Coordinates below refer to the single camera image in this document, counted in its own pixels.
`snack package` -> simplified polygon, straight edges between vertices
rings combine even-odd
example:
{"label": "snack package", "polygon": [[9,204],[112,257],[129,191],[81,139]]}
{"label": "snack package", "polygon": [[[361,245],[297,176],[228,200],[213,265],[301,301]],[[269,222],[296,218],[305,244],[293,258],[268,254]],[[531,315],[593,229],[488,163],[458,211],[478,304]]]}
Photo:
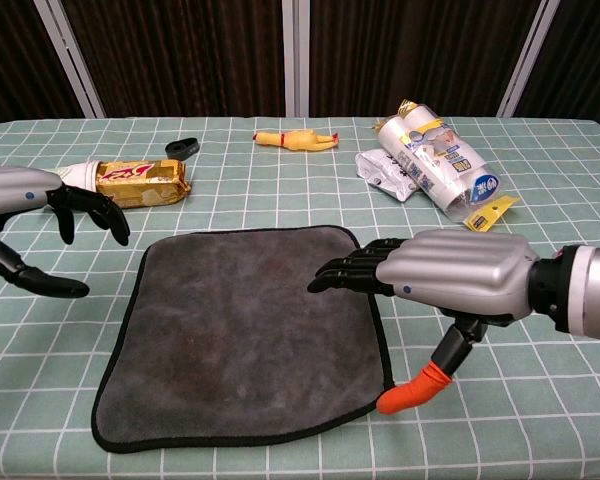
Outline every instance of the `snack package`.
{"label": "snack package", "polygon": [[407,175],[397,160],[382,148],[357,154],[356,171],[368,184],[401,202],[418,189],[416,182]]}
{"label": "snack package", "polygon": [[[378,126],[378,139],[453,222],[486,231],[518,200],[500,195],[484,159],[425,105],[405,100]],[[482,219],[474,218],[479,211]]]}
{"label": "snack package", "polygon": [[182,200],[191,191],[185,169],[179,160],[109,163],[89,160],[53,172],[67,185],[100,192],[121,208],[133,208]]}

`brown curtain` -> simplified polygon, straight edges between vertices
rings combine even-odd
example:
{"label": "brown curtain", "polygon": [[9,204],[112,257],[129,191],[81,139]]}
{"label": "brown curtain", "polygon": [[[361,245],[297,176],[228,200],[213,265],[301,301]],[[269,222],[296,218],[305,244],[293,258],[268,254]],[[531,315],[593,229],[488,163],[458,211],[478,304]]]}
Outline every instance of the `brown curtain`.
{"label": "brown curtain", "polygon": [[600,0],[560,2],[516,115],[600,123]]}
{"label": "brown curtain", "polygon": [[32,0],[0,0],[0,122],[82,117]]}
{"label": "brown curtain", "polygon": [[311,2],[313,116],[496,114],[539,0]]}
{"label": "brown curtain", "polygon": [[284,115],[280,0],[63,0],[108,116]]}

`table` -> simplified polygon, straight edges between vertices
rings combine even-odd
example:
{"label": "table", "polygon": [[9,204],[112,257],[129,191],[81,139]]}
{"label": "table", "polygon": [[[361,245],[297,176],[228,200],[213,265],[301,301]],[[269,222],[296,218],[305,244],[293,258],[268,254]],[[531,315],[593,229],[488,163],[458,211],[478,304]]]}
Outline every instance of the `table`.
{"label": "table", "polygon": [[[454,227],[417,193],[402,205],[356,177],[356,152],[375,148],[376,119],[132,118],[0,125],[0,164],[51,168],[84,161],[163,158],[195,136],[193,192],[184,202],[127,210],[120,247],[84,214],[73,245],[38,210],[0,235],[25,260],[86,281],[79,300],[36,297],[0,279],[0,477],[84,478],[578,478],[600,476],[600,341],[532,316],[491,327],[429,404],[372,413],[304,440],[261,448],[112,455],[90,432],[96,388],[113,348],[140,257],[184,232],[343,225],[366,243]],[[521,233],[543,256],[600,246],[600,126],[589,121],[449,118],[522,198],[494,231]],[[255,129],[338,132],[338,149],[294,153],[254,145]],[[413,376],[449,319],[378,298],[394,378]]]}

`yellow rubber toy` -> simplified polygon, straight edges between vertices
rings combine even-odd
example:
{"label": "yellow rubber toy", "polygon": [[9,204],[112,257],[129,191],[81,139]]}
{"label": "yellow rubber toy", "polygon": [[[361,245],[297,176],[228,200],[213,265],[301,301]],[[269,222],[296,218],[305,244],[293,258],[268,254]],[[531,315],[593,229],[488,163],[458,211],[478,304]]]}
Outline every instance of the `yellow rubber toy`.
{"label": "yellow rubber toy", "polygon": [[338,145],[338,134],[316,135],[313,130],[294,130],[292,132],[258,132],[253,136],[258,145],[273,145],[289,150],[309,150],[317,152]]}

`robotic hand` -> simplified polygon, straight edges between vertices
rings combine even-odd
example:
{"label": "robotic hand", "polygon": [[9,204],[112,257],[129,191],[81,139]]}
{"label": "robotic hand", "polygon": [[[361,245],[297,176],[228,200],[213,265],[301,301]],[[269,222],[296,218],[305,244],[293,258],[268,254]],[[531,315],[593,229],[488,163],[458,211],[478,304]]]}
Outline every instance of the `robotic hand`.
{"label": "robotic hand", "polygon": [[[109,198],[62,183],[54,173],[23,167],[0,167],[0,232],[9,218],[49,204],[58,218],[60,236],[71,244],[74,237],[70,209],[86,211],[102,229],[110,229],[121,245],[129,242],[129,226],[122,210]],[[17,287],[38,295],[84,297],[89,287],[76,280],[47,275],[26,265],[20,255],[0,241],[0,275]]]}
{"label": "robotic hand", "polygon": [[375,240],[331,260],[308,286],[313,293],[327,288],[397,295],[455,318],[420,374],[378,399],[381,413],[440,392],[487,325],[504,327],[535,310],[558,331],[600,339],[600,248],[568,246],[540,259],[519,235],[425,231],[411,240]]}

